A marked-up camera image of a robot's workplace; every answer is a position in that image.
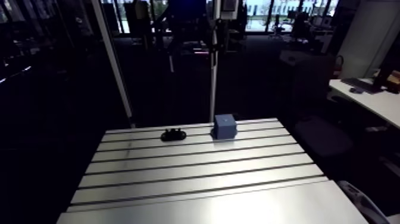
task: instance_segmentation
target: aluminum table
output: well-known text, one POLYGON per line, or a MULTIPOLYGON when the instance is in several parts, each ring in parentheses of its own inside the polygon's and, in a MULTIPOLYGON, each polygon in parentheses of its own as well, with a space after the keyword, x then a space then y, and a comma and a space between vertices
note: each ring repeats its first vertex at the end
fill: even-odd
POLYGON ((367 223, 277 119, 179 127, 107 131, 58 223, 367 223))

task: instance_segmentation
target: desk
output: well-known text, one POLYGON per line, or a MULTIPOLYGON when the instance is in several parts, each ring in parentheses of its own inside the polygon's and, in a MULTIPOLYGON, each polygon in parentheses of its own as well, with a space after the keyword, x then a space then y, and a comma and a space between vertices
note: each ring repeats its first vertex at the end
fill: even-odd
POLYGON ((330 87, 344 94, 346 97, 359 103, 363 107, 377 114, 392 125, 400 128, 400 95, 390 92, 377 94, 354 94, 349 92, 351 86, 341 82, 339 79, 331 80, 330 87))
POLYGON ((108 131, 58 223, 367 223, 277 119, 108 131))

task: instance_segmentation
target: metal rod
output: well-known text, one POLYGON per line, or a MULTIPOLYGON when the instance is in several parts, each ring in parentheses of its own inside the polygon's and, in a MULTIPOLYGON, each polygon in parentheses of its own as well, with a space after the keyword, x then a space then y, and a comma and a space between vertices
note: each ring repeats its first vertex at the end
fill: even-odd
POLYGON ((267 23, 265 24, 265 31, 268 32, 268 27, 270 26, 271 23, 271 16, 272 16, 272 8, 274 7, 274 0, 271 0, 270 8, 268 9, 268 17, 267 17, 267 23))
POLYGON ((114 5, 115 5, 115 11, 117 13, 118 22, 120 22, 121 31, 122 31, 122 33, 125 33, 124 26, 122 26, 121 12, 120 12, 120 8, 118 7, 117 0, 114 0, 114 5))
MULTIPOLYGON (((217 44, 217 32, 212 33, 212 45, 217 44)), ((211 93, 210 93, 210 122, 214 121, 215 115, 215 93, 217 90, 217 69, 218 69, 218 51, 211 51, 211 93)))
POLYGON ((3 12, 4 12, 5 16, 7 17, 7 22, 12 23, 13 18, 11 17, 10 12, 7 10, 7 7, 4 4, 4 0, 0 0, 0 5, 1 5, 1 8, 3 8, 3 12))
POLYGON ((328 1, 326 2, 326 6, 325 6, 325 9, 324 9, 324 13, 322 14, 323 17, 325 17, 326 14, 328 13, 329 6, 330 6, 330 2, 331 2, 331 0, 328 0, 328 1))
POLYGON ((118 90, 121 95, 122 103, 124 104, 126 116, 129 118, 132 117, 132 111, 130 109, 130 103, 128 100, 128 96, 126 94, 125 86, 121 77, 120 69, 117 63, 117 59, 115 57, 113 45, 111 43, 110 34, 108 33, 107 26, 104 20, 103 12, 100 6, 99 0, 92 0, 93 9, 95 10, 97 22, 99 23, 99 28, 101 35, 103 37, 105 49, 107 50, 108 58, 110 59, 112 71, 114 72, 115 81, 117 82, 118 90))

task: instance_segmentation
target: office chair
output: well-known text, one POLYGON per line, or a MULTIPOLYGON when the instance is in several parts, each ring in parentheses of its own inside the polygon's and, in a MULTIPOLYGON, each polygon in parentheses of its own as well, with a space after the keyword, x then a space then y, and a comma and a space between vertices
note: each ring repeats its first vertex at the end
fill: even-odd
POLYGON ((286 126, 328 175, 340 171, 338 163, 353 148, 353 141, 332 114, 336 107, 327 100, 335 58, 290 52, 294 63, 291 90, 285 109, 286 126))

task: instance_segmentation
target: computer monitor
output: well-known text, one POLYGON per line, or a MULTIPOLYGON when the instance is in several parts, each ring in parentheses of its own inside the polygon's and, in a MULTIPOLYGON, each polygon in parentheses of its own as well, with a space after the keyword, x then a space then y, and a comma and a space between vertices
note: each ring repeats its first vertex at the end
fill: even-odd
POLYGON ((380 71, 378 76, 374 80, 374 86, 377 88, 381 88, 382 86, 386 86, 388 77, 393 72, 393 66, 389 64, 384 64, 380 67, 380 71))

